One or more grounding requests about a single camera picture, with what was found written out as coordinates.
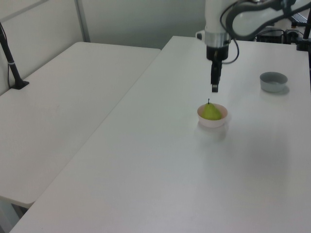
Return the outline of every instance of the small metal bowl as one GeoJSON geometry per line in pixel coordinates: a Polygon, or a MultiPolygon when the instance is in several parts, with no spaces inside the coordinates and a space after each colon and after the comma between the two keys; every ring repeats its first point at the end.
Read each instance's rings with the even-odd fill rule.
{"type": "Polygon", "coordinates": [[[260,76],[260,86],[262,90],[268,92],[282,91],[288,79],[284,74],[277,72],[266,72],[260,76]]]}

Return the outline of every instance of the table surface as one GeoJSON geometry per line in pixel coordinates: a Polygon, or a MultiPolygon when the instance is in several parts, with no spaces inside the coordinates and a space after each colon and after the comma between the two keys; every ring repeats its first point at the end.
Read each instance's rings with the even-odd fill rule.
{"type": "Polygon", "coordinates": [[[309,233],[308,54],[239,45],[216,94],[205,45],[173,37],[12,233],[309,233]],[[284,92],[260,89],[266,71],[284,92]],[[208,98],[224,126],[198,124],[208,98]]]}
{"type": "Polygon", "coordinates": [[[0,198],[30,207],[160,50],[79,42],[0,97],[0,198]]]}

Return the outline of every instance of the black pole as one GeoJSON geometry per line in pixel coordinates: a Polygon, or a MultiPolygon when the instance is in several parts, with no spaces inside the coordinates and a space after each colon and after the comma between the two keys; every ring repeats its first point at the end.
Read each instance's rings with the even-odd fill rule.
{"type": "Polygon", "coordinates": [[[5,38],[4,32],[2,30],[2,25],[0,27],[0,43],[1,43],[2,49],[3,49],[4,54],[5,54],[5,57],[6,57],[7,61],[8,61],[8,64],[10,66],[10,69],[11,69],[12,74],[13,74],[14,79],[15,79],[15,85],[13,85],[11,88],[20,90],[23,87],[27,86],[29,84],[29,82],[23,81],[20,78],[20,75],[18,73],[17,67],[16,67],[15,62],[14,62],[13,57],[12,57],[11,51],[9,49],[9,45],[8,45],[7,39],[5,38]]]}
{"type": "Polygon", "coordinates": [[[311,30],[311,10],[309,11],[309,16],[307,19],[307,25],[305,27],[305,32],[303,33],[303,39],[308,40],[309,35],[310,35],[310,30],[311,30]]]}

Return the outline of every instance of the black stand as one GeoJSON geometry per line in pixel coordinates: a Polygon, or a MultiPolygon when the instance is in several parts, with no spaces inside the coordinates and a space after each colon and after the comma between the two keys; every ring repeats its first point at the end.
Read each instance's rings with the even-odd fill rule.
{"type": "Polygon", "coordinates": [[[12,57],[11,51],[9,49],[8,42],[7,42],[5,35],[4,35],[4,32],[2,31],[1,28],[0,28],[0,43],[1,43],[5,57],[8,61],[8,64],[11,68],[11,71],[12,71],[14,79],[15,79],[15,85],[13,85],[11,88],[20,90],[23,87],[27,86],[29,84],[29,82],[23,81],[20,78],[17,67],[16,67],[15,62],[14,62],[13,57],[12,57]]]}
{"type": "Polygon", "coordinates": [[[311,10],[309,11],[307,25],[305,27],[305,33],[303,34],[302,38],[298,38],[297,42],[298,51],[308,51],[310,54],[310,45],[311,45],[311,40],[309,39],[310,30],[311,30],[311,10]]]}

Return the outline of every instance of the green pear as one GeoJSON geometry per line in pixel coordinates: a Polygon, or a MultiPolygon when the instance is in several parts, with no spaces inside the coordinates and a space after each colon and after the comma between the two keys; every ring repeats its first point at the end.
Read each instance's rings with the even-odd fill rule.
{"type": "Polygon", "coordinates": [[[205,105],[201,117],[207,120],[220,120],[222,118],[222,114],[214,104],[209,102],[208,99],[208,103],[205,105]]]}

